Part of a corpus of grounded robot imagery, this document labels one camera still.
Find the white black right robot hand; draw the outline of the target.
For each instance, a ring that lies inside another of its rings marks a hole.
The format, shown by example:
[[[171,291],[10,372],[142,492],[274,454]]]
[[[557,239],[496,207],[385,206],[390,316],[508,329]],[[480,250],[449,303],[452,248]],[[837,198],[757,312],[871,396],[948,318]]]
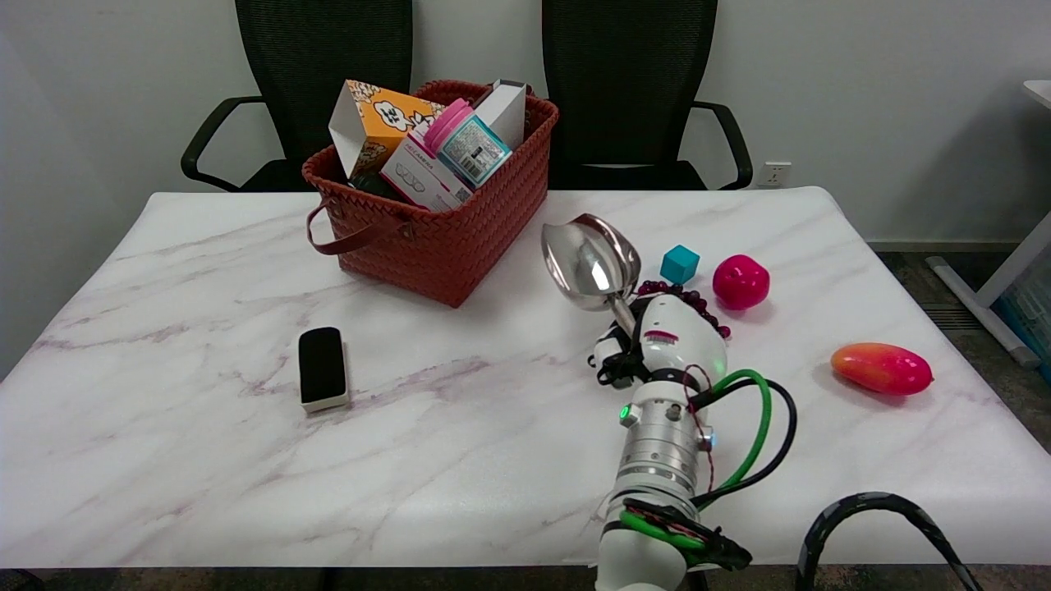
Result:
[[[601,385],[624,389],[653,381],[686,383],[708,392],[729,375],[719,323],[695,307],[696,299],[650,293],[613,305],[614,322],[589,356]]]

